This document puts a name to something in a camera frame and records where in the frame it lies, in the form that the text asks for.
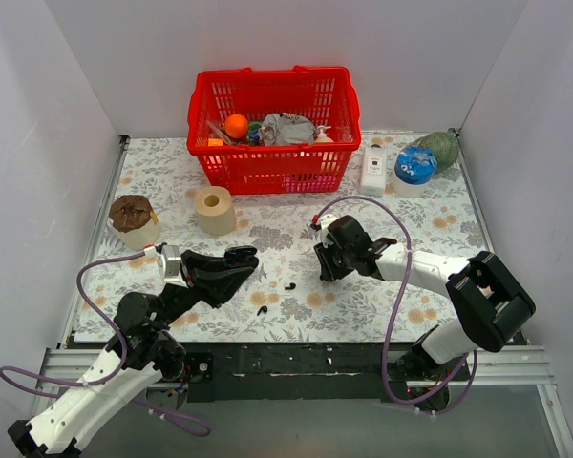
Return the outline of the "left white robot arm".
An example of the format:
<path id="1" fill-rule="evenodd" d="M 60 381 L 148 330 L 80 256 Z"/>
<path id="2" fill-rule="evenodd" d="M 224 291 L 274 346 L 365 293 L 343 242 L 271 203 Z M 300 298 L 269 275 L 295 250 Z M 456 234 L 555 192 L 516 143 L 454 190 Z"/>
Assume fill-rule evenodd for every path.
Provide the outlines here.
<path id="1" fill-rule="evenodd" d="M 24 457 L 77 457 L 96 433 L 139 393 L 156 382 L 185 386 L 197 368 L 170 333 L 171 324 L 197 303 L 218 309 L 259 265 L 252 246 L 227 249 L 220 257 L 176 245 L 147 245 L 132 260 L 157 263 L 163 282 L 157 294 L 124 295 L 106 322 L 115 334 L 75 382 L 30 420 L 8 429 Z"/>

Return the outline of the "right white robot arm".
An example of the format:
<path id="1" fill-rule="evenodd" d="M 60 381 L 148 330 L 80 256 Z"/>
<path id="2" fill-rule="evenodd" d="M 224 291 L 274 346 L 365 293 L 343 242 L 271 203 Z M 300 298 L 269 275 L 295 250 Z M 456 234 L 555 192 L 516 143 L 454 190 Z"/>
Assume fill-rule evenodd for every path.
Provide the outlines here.
<path id="1" fill-rule="evenodd" d="M 431 380 L 464 353 L 479 348 L 498 353 L 536 312 L 534 301 L 493 253 L 462 258 L 410 251 L 394 239 L 371 239 L 352 216 L 315 217 L 311 226 L 322 235 L 314 247 L 322 281 L 352 272 L 379 281 L 407 280 L 452 302 L 456 318 L 426 332 L 390 363 L 391 376 Z"/>

